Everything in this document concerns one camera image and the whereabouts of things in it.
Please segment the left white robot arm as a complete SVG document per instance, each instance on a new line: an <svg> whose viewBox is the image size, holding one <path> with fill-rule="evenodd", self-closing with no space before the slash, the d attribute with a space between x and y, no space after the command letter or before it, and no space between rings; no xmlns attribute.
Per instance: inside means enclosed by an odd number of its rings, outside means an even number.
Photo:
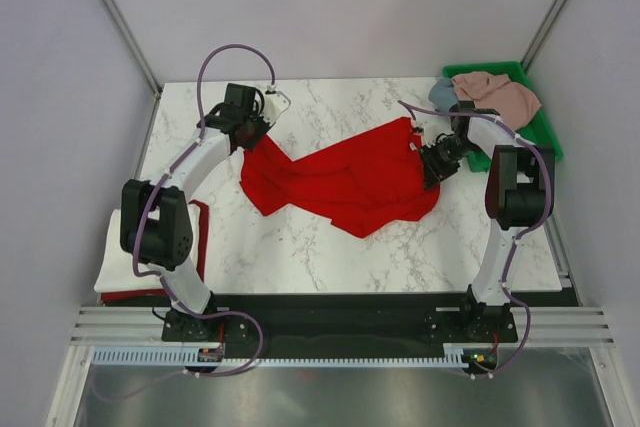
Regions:
<svg viewBox="0 0 640 427"><path fill-rule="evenodd" d="M216 340L215 297L191 259L189 203L206 177L237 149L250 150L289 107L269 87L230 83L222 102L200 111L192 138L147 180L131 179L121 191L119 243L131 256L135 277L158 280L171 302L164 316L165 342Z"/></svg>

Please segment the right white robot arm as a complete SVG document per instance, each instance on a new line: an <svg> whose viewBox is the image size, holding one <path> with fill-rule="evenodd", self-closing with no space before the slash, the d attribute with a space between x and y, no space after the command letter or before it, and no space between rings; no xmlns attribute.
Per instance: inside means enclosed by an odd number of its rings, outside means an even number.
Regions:
<svg viewBox="0 0 640 427"><path fill-rule="evenodd" d="M511 292L523 237L543 226L554 205L555 153L508 127L494 109L460 101L446 113L450 134L420 149L427 190L457 173L470 153L491 159L484 204L490 233L478 274L458 308L426 314L433 342L515 342Z"/></svg>

